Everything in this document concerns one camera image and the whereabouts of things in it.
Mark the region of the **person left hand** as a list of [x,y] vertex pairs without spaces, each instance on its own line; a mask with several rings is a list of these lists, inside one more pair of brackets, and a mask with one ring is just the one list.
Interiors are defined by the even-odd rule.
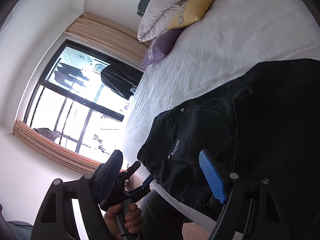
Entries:
[[123,234],[139,236],[143,231],[142,210],[130,200],[108,208],[104,221],[110,231],[111,239],[123,239]]

